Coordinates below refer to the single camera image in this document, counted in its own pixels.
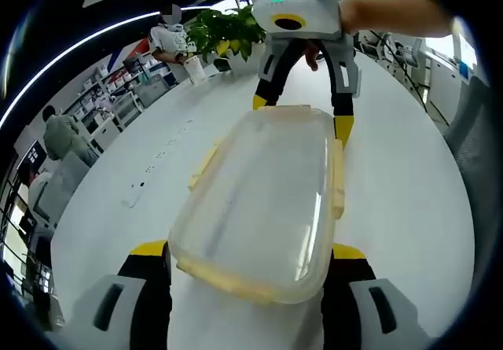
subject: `plastic container lid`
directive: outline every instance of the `plastic container lid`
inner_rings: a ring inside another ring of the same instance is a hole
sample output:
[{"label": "plastic container lid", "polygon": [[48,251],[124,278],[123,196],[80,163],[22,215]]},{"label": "plastic container lid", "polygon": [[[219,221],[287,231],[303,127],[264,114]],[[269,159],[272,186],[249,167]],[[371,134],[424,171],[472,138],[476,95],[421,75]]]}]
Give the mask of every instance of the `plastic container lid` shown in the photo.
[{"label": "plastic container lid", "polygon": [[247,113],[209,156],[171,229],[178,268],[255,301],[311,298],[332,254],[341,163],[329,114]]}]

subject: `green leaves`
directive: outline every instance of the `green leaves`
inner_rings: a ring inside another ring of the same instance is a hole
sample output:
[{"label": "green leaves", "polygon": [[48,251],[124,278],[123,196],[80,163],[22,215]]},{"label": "green leaves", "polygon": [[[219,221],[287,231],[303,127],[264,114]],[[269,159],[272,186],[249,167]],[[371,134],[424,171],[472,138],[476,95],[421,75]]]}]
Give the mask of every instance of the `green leaves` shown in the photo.
[{"label": "green leaves", "polygon": [[241,56],[244,61],[247,61],[250,55],[252,54],[252,43],[247,39],[241,40]]},{"label": "green leaves", "polygon": [[211,52],[225,57],[225,51],[230,48],[233,55],[241,52],[246,61],[252,54],[252,43],[266,39],[266,32],[257,24],[251,6],[232,11],[234,13],[223,14],[206,9],[197,15],[188,35],[189,41],[194,41],[197,51],[203,54],[203,60],[206,61]]}]

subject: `ceiling light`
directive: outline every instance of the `ceiling light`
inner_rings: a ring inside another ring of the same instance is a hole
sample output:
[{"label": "ceiling light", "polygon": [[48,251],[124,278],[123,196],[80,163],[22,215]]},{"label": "ceiling light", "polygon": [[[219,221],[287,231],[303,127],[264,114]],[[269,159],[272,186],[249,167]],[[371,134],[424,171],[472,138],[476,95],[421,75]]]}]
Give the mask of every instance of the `ceiling light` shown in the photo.
[{"label": "ceiling light", "polygon": [[17,105],[19,100],[24,96],[24,94],[27,92],[28,89],[42,76],[46,71],[51,68],[53,65],[55,65],[59,60],[61,60],[63,57],[71,53],[73,50],[75,50],[77,47],[83,45],[86,42],[89,42],[91,39],[94,39],[98,37],[99,35],[102,35],[106,33],[107,31],[111,31],[112,29],[118,28],[119,26],[129,24],[130,22],[136,21],[136,20],[142,20],[147,17],[151,16],[157,16],[160,12],[151,12],[147,14],[142,14],[141,16],[136,16],[133,18],[130,18],[128,20],[120,21],[117,24],[113,24],[108,26],[107,28],[101,29],[100,31],[95,32],[94,34],[91,34],[87,36],[86,38],[78,41],[75,45],[67,48],[65,51],[60,53],[57,57],[55,57],[53,60],[51,60],[44,68],[42,68],[40,71],[37,72],[35,76],[31,78],[30,81],[24,86],[23,89],[17,94],[17,96],[13,99],[13,101],[10,103],[9,107],[7,108],[6,112],[3,114],[2,119],[0,120],[0,129],[2,129],[3,124],[7,120],[7,117],[9,114],[13,111],[14,107]]}]

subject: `white table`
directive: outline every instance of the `white table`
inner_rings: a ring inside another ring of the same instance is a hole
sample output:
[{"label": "white table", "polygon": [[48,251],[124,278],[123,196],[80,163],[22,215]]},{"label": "white table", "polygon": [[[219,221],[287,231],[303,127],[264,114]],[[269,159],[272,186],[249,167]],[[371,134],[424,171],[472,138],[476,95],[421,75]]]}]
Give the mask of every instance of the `white table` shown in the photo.
[{"label": "white table", "polygon": [[[346,149],[347,200],[335,241],[362,250],[419,311],[432,336],[460,311],[473,272],[473,225],[460,173],[441,134],[404,87],[358,54],[360,98]],[[251,109],[257,76],[185,81],[136,119],[107,149],[66,208],[52,241],[55,286],[65,319],[84,291],[115,274],[135,246],[167,238],[189,196],[189,178],[213,142]],[[331,112],[329,74],[300,61],[281,104]],[[174,139],[133,208],[121,203],[156,154]],[[319,297],[298,306],[256,306],[174,268],[168,347],[320,348]]]}]

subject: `gray chair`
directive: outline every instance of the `gray chair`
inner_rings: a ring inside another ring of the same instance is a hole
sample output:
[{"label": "gray chair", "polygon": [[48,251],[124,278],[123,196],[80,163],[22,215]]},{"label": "gray chair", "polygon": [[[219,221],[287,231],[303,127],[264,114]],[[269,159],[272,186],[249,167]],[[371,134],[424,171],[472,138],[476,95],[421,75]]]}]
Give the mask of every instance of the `gray chair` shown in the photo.
[{"label": "gray chair", "polygon": [[470,200],[475,235],[475,270],[472,286],[490,262],[502,219],[501,112],[493,91],[478,77],[470,79],[456,116],[445,133],[447,145],[460,169]]},{"label": "gray chair", "polygon": [[390,34],[385,32],[377,34],[380,36],[380,39],[369,31],[361,31],[358,35],[358,39],[362,52],[368,57],[379,61],[386,58],[384,56],[384,44],[386,43]]},{"label": "gray chair", "polygon": [[397,53],[395,55],[397,60],[401,61],[405,64],[408,64],[411,67],[418,68],[419,67],[419,62],[418,62],[419,49],[421,48],[422,42],[423,42],[423,39],[416,38],[412,49],[408,49],[403,46],[398,46]]}]

